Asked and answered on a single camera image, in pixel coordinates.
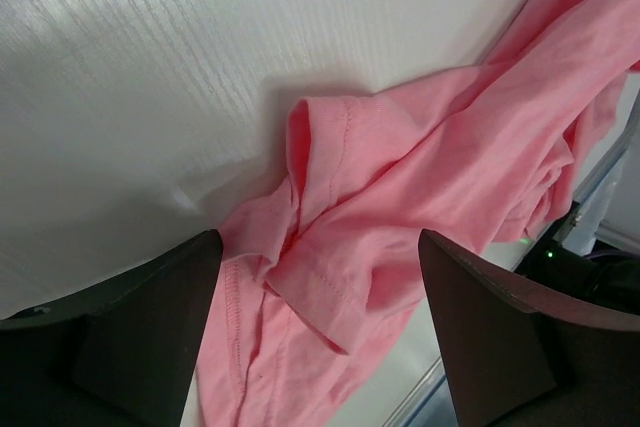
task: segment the pink garment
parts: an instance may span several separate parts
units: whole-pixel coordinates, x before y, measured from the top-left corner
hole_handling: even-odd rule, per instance
[[[424,298],[417,240],[481,252],[567,211],[640,59],[640,0],[529,0],[479,66],[290,114],[288,177],[221,229],[208,426],[320,426]]]

